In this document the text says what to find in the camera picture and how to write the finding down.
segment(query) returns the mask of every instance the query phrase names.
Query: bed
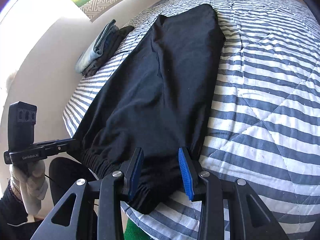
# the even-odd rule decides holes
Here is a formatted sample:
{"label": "bed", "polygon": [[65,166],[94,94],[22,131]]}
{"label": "bed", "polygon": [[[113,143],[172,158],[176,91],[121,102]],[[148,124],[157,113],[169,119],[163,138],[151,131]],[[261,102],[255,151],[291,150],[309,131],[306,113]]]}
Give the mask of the bed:
{"label": "bed", "polygon": [[[226,36],[200,157],[219,178],[243,178],[290,239],[303,239],[320,214],[320,27],[297,0],[161,0],[95,76],[80,81],[63,119],[70,136],[102,86],[159,14],[208,3]],[[122,208],[153,239],[196,239],[201,203],[176,191],[149,215]],[[224,206],[225,239],[229,239]]]}

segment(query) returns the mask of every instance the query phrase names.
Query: folded gray cloth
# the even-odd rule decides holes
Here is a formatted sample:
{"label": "folded gray cloth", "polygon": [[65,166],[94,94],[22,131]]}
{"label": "folded gray cloth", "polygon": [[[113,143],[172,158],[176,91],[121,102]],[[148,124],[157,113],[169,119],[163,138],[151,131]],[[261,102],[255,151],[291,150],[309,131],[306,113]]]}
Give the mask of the folded gray cloth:
{"label": "folded gray cloth", "polygon": [[106,39],[119,30],[119,28],[115,26],[115,22],[115,20],[112,20],[108,23],[98,37],[91,43],[89,48],[82,53],[75,66],[76,72],[81,73],[95,59],[101,57]]}
{"label": "folded gray cloth", "polygon": [[133,26],[127,26],[110,34],[105,40],[102,56],[95,59],[86,69],[84,69],[82,75],[84,77],[95,75],[101,66],[112,58],[120,43],[131,31],[133,31],[133,29]]}

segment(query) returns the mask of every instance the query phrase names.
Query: black pants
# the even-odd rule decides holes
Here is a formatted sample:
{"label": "black pants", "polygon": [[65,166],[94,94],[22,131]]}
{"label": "black pants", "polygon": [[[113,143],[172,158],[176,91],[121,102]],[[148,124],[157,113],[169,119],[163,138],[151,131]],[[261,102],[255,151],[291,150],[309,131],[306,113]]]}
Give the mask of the black pants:
{"label": "black pants", "polygon": [[149,214],[182,186],[180,147],[199,159],[207,133],[225,37],[212,6],[159,15],[101,88],[68,152],[98,178],[144,151],[137,192],[128,204]]}
{"label": "black pants", "polygon": [[[87,167],[63,157],[52,160],[49,166],[49,177],[51,178],[50,190],[54,205],[78,179],[86,179],[88,182],[96,180]],[[94,213],[92,240],[97,239],[97,221],[97,215]]]}

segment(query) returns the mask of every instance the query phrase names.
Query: glove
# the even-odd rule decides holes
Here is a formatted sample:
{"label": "glove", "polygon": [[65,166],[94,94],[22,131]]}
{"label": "glove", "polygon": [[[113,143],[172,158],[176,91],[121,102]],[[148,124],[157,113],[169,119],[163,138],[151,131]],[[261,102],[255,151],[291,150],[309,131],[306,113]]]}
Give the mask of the glove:
{"label": "glove", "polygon": [[36,215],[41,209],[41,200],[44,199],[48,189],[48,183],[45,180],[44,161],[31,162],[26,164],[27,174],[16,165],[10,165],[11,188],[14,193],[18,191],[21,194],[26,212],[30,215]]}

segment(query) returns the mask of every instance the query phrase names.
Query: green fabric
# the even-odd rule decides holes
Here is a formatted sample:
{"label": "green fabric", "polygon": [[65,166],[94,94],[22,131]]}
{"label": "green fabric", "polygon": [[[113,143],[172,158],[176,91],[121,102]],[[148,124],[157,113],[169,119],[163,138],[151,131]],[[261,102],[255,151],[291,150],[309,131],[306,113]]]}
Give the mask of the green fabric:
{"label": "green fabric", "polygon": [[141,228],[128,219],[127,227],[124,232],[124,240],[150,240],[148,236]]}

